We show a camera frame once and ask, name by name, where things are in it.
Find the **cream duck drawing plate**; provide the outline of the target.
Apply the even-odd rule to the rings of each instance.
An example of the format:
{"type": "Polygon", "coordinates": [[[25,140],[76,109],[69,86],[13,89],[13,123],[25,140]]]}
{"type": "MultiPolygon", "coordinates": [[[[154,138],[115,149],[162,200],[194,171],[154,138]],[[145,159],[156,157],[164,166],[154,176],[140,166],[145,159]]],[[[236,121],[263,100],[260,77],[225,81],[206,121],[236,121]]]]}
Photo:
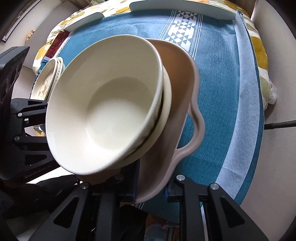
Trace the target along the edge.
{"type": "Polygon", "coordinates": [[[63,68],[59,58],[51,59],[38,75],[30,94],[30,99],[49,100],[54,83],[58,80],[63,68]]]}

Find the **pink square bowl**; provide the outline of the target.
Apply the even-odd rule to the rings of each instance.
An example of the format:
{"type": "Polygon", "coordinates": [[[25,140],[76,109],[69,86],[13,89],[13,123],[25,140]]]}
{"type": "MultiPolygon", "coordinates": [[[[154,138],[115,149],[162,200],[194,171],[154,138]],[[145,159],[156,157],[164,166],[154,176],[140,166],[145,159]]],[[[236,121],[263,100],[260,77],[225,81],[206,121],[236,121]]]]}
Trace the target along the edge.
{"type": "Polygon", "coordinates": [[[171,109],[166,125],[154,145],[140,158],[135,203],[159,194],[169,182],[177,164],[198,149],[204,138],[205,124],[197,97],[199,72],[194,59],[180,46],[164,40],[149,39],[163,62],[171,82],[171,109]],[[178,143],[190,115],[194,123],[191,140],[182,148],[178,143]]]}

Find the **white small bowl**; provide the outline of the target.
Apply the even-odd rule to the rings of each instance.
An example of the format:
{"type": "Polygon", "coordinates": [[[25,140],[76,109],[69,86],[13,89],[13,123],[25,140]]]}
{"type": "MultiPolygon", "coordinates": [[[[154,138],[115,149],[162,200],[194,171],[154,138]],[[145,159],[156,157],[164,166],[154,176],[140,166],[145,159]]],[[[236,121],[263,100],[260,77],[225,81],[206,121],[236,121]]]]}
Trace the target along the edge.
{"type": "Polygon", "coordinates": [[[78,175],[109,168],[144,142],[162,93],[163,64],[151,42],[118,35],[90,45],[52,90],[46,111],[51,154],[78,175]]]}

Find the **cream cartoon bowl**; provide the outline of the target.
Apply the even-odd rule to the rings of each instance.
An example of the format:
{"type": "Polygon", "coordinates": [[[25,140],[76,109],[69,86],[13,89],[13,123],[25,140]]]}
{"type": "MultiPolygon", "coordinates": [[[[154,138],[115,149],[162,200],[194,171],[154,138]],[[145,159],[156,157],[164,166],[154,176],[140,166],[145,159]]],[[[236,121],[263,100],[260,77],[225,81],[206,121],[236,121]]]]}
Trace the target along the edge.
{"type": "Polygon", "coordinates": [[[172,90],[170,78],[164,66],[163,72],[163,96],[154,128],[149,136],[145,139],[145,141],[140,145],[140,147],[137,148],[133,153],[128,155],[126,158],[124,158],[122,161],[117,163],[115,165],[116,168],[127,166],[146,154],[158,140],[161,133],[163,132],[163,129],[165,128],[171,110],[172,90]]]}

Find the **black floor lamp pole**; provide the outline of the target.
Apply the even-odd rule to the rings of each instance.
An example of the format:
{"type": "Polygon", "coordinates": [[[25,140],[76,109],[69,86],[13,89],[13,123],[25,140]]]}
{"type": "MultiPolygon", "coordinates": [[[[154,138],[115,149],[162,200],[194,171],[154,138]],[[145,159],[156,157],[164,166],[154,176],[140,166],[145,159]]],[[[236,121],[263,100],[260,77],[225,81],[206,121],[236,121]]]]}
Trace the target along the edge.
{"type": "Polygon", "coordinates": [[[264,130],[274,130],[278,128],[293,128],[296,127],[296,120],[284,121],[279,123],[266,123],[264,130]]]}

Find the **blue woven table mat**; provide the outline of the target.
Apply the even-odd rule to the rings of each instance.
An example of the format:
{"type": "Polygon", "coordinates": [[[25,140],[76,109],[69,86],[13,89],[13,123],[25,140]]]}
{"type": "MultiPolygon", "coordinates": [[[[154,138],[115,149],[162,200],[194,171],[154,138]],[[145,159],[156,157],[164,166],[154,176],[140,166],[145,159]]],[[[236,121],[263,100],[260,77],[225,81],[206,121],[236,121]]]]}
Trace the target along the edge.
{"type": "MultiPolygon", "coordinates": [[[[164,9],[118,14],[77,28],[60,56],[67,67],[90,45],[118,35],[171,42],[194,59],[205,133],[198,149],[177,164],[171,178],[183,174],[204,185],[216,182],[241,203],[252,182],[264,123],[258,67],[242,16],[227,21],[164,9]]],[[[177,147],[188,144],[193,133],[194,123],[187,115],[177,147]]],[[[137,207],[177,223],[179,206],[165,198],[164,188],[137,207]]]]}

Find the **framed houses picture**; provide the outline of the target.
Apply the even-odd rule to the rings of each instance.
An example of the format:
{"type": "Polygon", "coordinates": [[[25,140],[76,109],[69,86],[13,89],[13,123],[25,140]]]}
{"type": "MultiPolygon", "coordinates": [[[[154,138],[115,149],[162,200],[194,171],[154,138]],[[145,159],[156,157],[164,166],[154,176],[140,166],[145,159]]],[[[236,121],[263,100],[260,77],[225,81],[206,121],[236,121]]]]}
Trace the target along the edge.
{"type": "Polygon", "coordinates": [[[1,41],[8,39],[20,21],[40,1],[1,1],[1,41]]]}

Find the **floral striped duvet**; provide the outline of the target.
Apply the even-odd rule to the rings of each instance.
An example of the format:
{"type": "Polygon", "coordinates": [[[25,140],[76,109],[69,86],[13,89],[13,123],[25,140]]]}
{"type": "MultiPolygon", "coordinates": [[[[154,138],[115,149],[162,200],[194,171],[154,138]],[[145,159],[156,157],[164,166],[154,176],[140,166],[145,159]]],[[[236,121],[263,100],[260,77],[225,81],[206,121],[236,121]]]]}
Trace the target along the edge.
{"type": "MultiPolygon", "coordinates": [[[[57,35],[65,30],[67,27],[72,26],[79,20],[82,20],[93,13],[102,13],[105,17],[112,16],[121,13],[130,12],[130,4],[133,1],[92,1],[89,6],[85,9],[74,12],[72,15],[68,16],[64,20],[60,20],[52,28],[49,33],[46,44],[42,46],[36,53],[35,59],[33,61],[32,70],[34,73],[38,73],[41,67],[41,62],[48,53],[50,46],[56,39],[57,35]]],[[[224,9],[228,12],[236,13],[236,11],[241,11],[244,21],[247,26],[248,33],[251,37],[251,41],[254,47],[257,66],[260,75],[261,92],[263,99],[263,106],[267,108],[268,104],[275,104],[277,95],[276,87],[273,85],[268,76],[268,58],[266,51],[264,49],[262,40],[260,38],[258,30],[256,30],[254,23],[250,19],[248,13],[240,6],[230,2],[230,1],[198,1],[202,6],[213,6],[216,9],[224,9]]]]}

